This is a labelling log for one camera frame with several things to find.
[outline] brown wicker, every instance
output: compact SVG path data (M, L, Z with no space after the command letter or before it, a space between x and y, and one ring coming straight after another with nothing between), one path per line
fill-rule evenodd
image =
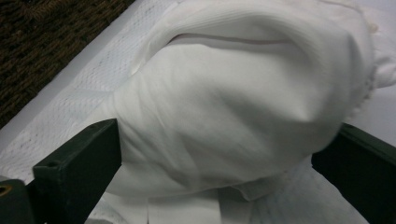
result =
M0 0L0 128L134 0Z

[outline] woven mat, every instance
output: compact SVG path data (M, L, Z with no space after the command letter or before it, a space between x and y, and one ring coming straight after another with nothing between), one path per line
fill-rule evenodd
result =
M133 1L1 1L0 129Z

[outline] brown woven surface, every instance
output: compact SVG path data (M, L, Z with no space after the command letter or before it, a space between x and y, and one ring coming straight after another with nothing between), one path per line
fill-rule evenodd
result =
M0 129L134 0L0 0Z

